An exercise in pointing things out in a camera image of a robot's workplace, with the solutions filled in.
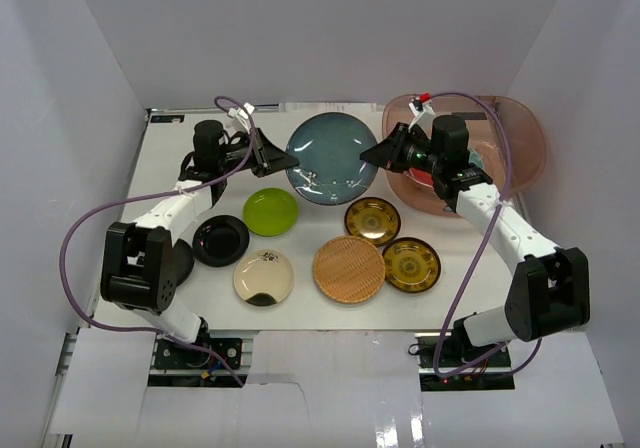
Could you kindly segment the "red and teal plate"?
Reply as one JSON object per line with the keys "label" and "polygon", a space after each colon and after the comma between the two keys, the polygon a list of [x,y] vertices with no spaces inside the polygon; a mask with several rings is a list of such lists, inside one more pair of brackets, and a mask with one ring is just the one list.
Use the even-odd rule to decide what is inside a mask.
{"label": "red and teal plate", "polygon": [[[470,150],[470,158],[469,162],[479,168],[484,168],[484,161],[482,155],[476,151],[475,149]],[[415,168],[409,169],[409,177],[411,177],[415,182],[424,185],[424,186],[433,186],[432,176],[426,171],[421,171]]]}

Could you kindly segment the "blue floral ceramic plate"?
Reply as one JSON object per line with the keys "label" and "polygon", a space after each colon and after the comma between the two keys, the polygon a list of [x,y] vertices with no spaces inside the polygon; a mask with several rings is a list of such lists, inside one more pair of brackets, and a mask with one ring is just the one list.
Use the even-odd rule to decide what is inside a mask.
{"label": "blue floral ceramic plate", "polygon": [[370,128],[353,115],[317,114],[289,138],[286,153],[299,164],[288,168],[290,185],[305,200],[324,206],[350,203],[373,184],[378,168],[361,160],[377,144]]}

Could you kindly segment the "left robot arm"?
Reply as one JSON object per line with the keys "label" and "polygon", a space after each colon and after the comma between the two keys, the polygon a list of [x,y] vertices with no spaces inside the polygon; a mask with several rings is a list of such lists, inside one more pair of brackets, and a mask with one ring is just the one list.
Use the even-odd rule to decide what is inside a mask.
{"label": "left robot arm", "polygon": [[257,127],[230,137],[223,124],[195,125],[193,150],[183,159],[171,196],[132,222],[113,223],[106,232],[101,298],[147,320],[178,340],[177,355],[199,367],[211,355],[200,335],[204,320],[177,299],[177,244],[182,233],[221,198],[227,179],[250,170],[264,177],[299,165]]}

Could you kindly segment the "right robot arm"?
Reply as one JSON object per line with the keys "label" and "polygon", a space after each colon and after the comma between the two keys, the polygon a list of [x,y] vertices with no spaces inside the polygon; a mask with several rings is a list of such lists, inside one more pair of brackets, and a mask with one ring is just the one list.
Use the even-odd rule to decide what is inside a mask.
{"label": "right robot arm", "polygon": [[456,115],[439,115],[431,133],[399,123],[361,160],[394,173],[432,178],[435,194],[483,235],[512,275],[503,305],[458,320],[447,316],[434,358],[472,367],[513,340],[530,342],[581,327],[591,318],[589,264],[578,248],[562,248],[534,229],[502,198],[490,176],[471,163],[469,131]]}

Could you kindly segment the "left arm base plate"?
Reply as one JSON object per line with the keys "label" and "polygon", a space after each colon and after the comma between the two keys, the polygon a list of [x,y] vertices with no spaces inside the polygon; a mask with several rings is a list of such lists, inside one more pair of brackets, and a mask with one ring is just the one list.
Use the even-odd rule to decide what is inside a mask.
{"label": "left arm base plate", "polygon": [[[242,383],[244,342],[241,338],[211,338],[208,349],[217,353]],[[239,388],[240,385],[218,358],[158,339],[148,376],[150,387]]]}

